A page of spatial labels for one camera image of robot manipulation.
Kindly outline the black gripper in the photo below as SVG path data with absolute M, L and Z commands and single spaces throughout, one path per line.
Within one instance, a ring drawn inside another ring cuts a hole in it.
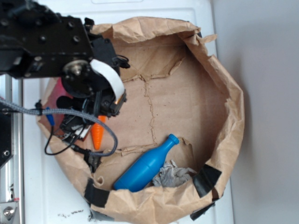
M 92 114 L 95 117 L 115 117 L 119 115 L 120 109 L 126 101 L 126 92 L 119 99 L 116 99 L 112 90 L 99 91 L 83 101 L 82 111 Z

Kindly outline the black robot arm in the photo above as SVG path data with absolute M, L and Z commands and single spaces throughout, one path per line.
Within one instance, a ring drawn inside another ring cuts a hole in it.
M 63 88 L 95 116 L 119 114 L 126 101 L 120 68 L 128 60 L 90 19 L 62 16 L 32 0 L 0 3 L 0 72 L 16 79 L 60 77 Z

